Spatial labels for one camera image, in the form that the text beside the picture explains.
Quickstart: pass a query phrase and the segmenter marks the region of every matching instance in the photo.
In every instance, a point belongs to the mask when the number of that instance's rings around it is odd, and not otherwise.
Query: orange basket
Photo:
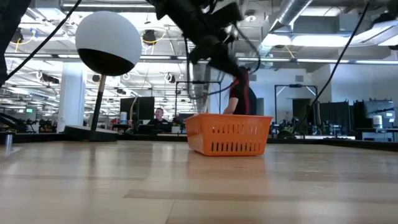
[[[266,149],[270,116],[199,114],[185,120],[188,145],[206,156],[258,156]]]

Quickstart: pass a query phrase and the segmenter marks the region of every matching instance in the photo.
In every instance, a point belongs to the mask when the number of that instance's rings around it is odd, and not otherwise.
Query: ceiling
[[[218,8],[231,2],[223,1],[218,4]],[[76,1],[63,1],[64,5],[74,4]],[[89,1],[83,0],[85,4],[138,4],[142,1]],[[243,12],[252,11],[255,20],[248,22],[242,21],[239,23],[240,29],[248,37],[248,39],[257,47],[264,43],[264,39],[268,36],[266,29],[267,20],[272,15],[278,14],[280,10],[281,0],[274,1],[249,1],[240,0],[240,7]],[[383,9],[386,1],[376,1],[372,10],[377,11]],[[317,17],[336,17],[342,14],[358,13],[364,6],[364,1],[347,1],[347,0],[316,0],[303,11],[303,16],[317,16]],[[31,53],[50,33],[55,26],[65,17],[65,12],[62,9],[31,7],[22,18],[20,28],[24,40],[21,44],[10,43],[7,53],[29,54]],[[75,48],[75,32],[80,21],[94,11],[100,10],[97,7],[78,8],[68,22],[60,29],[59,32],[47,43],[40,54],[57,54],[68,55],[77,54]],[[142,55],[185,55],[185,45],[182,38],[181,30],[165,16],[158,21],[153,12],[136,10],[120,10],[118,8],[107,8],[109,10],[123,11],[120,12],[122,16],[129,19],[135,27],[142,34],[145,30],[155,30],[157,43],[154,46],[147,46],[143,44]],[[302,46],[302,45],[281,45],[269,46],[266,52],[268,57],[282,57],[282,58],[337,58],[341,47],[329,47],[327,44],[322,47]],[[346,54],[346,58],[363,58],[363,59],[382,59],[389,53],[388,47],[381,47],[378,45],[367,45],[352,48]],[[248,43],[239,39],[233,44],[233,52],[240,57],[254,57],[255,52],[250,48]],[[22,59],[7,58],[7,66],[9,71],[18,66]],[[13,110],[13,106],[36,105],[39,107],[40,114],[43,116],[54,116],[57,114],[60,85],[48,84],[40,80],[41,74],[50,75],[62,81],[62,68],[64,59],[40,59],[31,60],[28,62],[18,74],[13,76],[8,82],[7,86],[14,85],[17,88],[5,88],[2,91],[1,105],[7,110]],[[269,69],[281,68],[304,68],[307,72],[312,72],[317,69],[319,64],[296,64],[296,63],[273,63],[268,66]],[[106,83],[106,90],[104,93],[104,101],[101,111],[104,116],[115,117],[118,114],[119,98],[133,97],[133,96],[156,96],[156,106],[165,108],[167,116],[174,113],[174,95],[175,84],[166,81],[165,75],[175,75],[177,81],[187,79],[187,65],[186,63],[165,63],[165,62],[140,62],[133,71],[127,75],[117,78],[109,78]],[[88,75],[86,88],[86,117],[93,111],[95,97],[97,94],[98,82],[93,81],[91,70],[86,68]],[[126,94],[119,94],[116,92],[117,88],[125,90]],[[181,85],[181,95],[178,96],[177,109],[179,113],[189,113],[203,111],[205,103],[200,105],[190,101],[185,86]]]

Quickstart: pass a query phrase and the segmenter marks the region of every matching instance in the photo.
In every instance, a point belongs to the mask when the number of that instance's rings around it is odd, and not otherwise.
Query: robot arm
[[[227,44],[234,37],[223,28],[243,20],[238,5],[233,2],[213,14],[204,13],[208,6],[203,0],[147,0],[155,6],[158,19],[168,15],[182,30],[184,37],[196,47],[189,60],[197,64],[201,59],[211,58],[209,65],[237,78],[242,78],[236,58],[228,52]]]

